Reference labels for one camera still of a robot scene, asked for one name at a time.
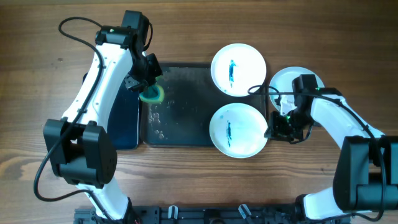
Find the yellow green sponge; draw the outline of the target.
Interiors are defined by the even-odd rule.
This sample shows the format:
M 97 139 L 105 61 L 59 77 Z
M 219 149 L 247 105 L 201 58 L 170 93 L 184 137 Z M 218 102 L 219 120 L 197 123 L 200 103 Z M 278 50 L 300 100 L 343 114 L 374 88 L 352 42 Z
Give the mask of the yellow green sponge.
M 147 87 L 143 92 L 141 92 L 139 94 L 139 98 L 145 103 L 160 104 L 165 98 L 165 91 L 157 82 L 155 82 L 153 85 Z

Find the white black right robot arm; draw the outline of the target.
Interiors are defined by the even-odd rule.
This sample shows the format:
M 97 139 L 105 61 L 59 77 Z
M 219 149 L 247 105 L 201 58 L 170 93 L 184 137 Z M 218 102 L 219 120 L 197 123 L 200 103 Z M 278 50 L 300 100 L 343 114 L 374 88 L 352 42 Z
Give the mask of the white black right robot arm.
M 271 114 L 265 138 L 298 144 L 315 123 L 341 149 L 332 187 L 300 199 L 304 219 L 325 222 L 373 211 L 381 219 L 397 209 L 397 137 L 371 127 L 335 88 L 325 88 L 312 74 L 274 77 L 269 96 L 280 106 Z

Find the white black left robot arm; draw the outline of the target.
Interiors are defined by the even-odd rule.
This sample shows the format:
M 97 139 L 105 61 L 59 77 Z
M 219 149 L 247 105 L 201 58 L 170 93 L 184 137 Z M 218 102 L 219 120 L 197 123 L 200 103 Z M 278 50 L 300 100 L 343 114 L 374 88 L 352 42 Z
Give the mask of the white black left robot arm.
M 153 26 L 143 13 L 126 11 L 120 26 L 100 26 L 91 44 L 94 58 L 76 98 L 60 119 L 44 126 L 47 155 L 53 173 L 86 194 L 96 223 L 139 223 L 131 199 L 114 178 L 117 152 L 108 135 L 108 121 L 119 87 L 139 94 L 145 103 L 161 103 L 162 74 L 154 54 L 147 54 Z

